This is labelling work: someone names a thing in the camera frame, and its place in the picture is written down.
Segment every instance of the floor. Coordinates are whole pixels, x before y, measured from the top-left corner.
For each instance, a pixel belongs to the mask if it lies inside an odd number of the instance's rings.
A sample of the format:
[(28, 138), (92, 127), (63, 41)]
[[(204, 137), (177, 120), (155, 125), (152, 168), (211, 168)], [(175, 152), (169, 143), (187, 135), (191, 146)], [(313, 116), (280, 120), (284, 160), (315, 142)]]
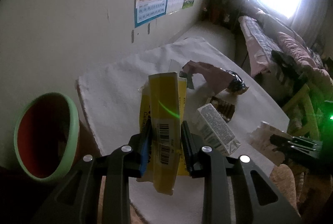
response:
[(222, 54), (235, 61), (236, 42), (234, 34), (230, 30), (220, 25), (213, 25), (209, 21), (200, 21), (180, 36), (178, 40), (193, 36), (203, 37)]
[(243, 34), (235, 35), (236, 52), (234, 62), (241, 67), (248, 75), (251, 74), (250, 60), (247, 55), (247, 48)]

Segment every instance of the beige cushion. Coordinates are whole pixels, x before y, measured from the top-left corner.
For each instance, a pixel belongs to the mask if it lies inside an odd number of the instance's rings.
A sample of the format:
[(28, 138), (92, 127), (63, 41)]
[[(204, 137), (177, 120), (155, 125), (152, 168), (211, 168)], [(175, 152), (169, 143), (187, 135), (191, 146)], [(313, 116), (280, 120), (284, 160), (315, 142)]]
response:
[(281, 164), (278, 167), (275, 166), (269, 176), (269, 179), (271, 179), (282, 195), (289, 201), (298, 213), (295, 179), (291, 169), (285, 164)]
[(309, 80), (315, 84), (324, 95), (325, 100), (332, 100), (333, 80), (329, 73), (324, 69), (305, 67), (304, 71)]
[(280, 48), (287, 55), (290, 55), (294, 58), (297, 64), (300, 66), (310, 65), (313, 68), (317, 68), (317, 64), (309, 55), (308, 51), (295, 39), (286, 33), (278, 33), (278, 44)]

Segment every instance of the white tablecloth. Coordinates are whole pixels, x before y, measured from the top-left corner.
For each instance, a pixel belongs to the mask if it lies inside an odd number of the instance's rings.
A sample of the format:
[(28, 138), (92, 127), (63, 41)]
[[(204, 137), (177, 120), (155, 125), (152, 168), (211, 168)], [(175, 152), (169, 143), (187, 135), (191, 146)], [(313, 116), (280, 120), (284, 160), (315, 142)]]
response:
[[(203, 38), (188, 38), (177, 43), (131, 55), (120, 62), (89, 71), (78, 80), (80, 97), (87, 123), (102, 155), (127, 144), (133, 134), (139, 132), (139, 88), (149, 75), (167, 72), (170, 61), (181, 65), (189, 60), (202, 61), (235, 71), (249, 89), (232, 97), (222, 92), (222, 97), (236, 106), (228, 123), (242, 145), (232, 154), (238, 157), (247, 154), (269, 175), (273, 163), (248, 145), (244, 138), (266, 121), (286, 131), (289, 119), (274, 100), (241, 68), (212, 47)], [(203, 76), (194, 75), (195, 90), (187, 90), (184, 119), (191, 132), (190, 123), (195, 110), (205, 104), (210, 94)], [(173, 196), (157, 193), (152, 183), (138, 183), (130, 178), (130, 199), (143, 217), (151, 224), (201, 223), (204, 180), (186, 176), (177, 177)]]

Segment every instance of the wall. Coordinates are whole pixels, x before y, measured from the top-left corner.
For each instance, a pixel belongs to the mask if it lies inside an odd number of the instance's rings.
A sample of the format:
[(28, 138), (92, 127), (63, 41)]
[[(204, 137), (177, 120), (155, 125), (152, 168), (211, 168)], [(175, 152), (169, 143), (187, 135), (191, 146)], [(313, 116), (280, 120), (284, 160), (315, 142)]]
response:
[(323, 26), (320, 31), (320, 40), (325, 44), (324, 56), (333, 59), (333, 2), (327, 10)]
[(152, 21), (147, 35), (147, 24), (134, 29), (134, 0), (1, 0), (0, 165), (17, 167), (14, 124), (32, 99), (61, 91), (79, 107), (80, 74), (176, 39), (196, 21), (202, 1)]

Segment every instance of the patterned bedspread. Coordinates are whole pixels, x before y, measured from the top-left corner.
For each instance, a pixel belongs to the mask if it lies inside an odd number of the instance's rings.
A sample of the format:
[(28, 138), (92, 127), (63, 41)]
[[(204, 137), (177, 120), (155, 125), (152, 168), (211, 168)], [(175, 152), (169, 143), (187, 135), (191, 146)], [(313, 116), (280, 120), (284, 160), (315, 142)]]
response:
[(292, 95), (292, 90), (294, 86), (294, 81), (284, 75), (281, 68), (273, 61), (271, 52), (272, 50), (280, 51), (281, 48), (269, 37), (264, 34), (264, 31), (257, 23), (257, 21), (249, 16), (244, 16), (247, 27), (249, 28), (251, 34), (255, 37), (263, 53), (268, 61), (267, 72), (272, 73), (279, 82), (286, 88), (289, 95)]

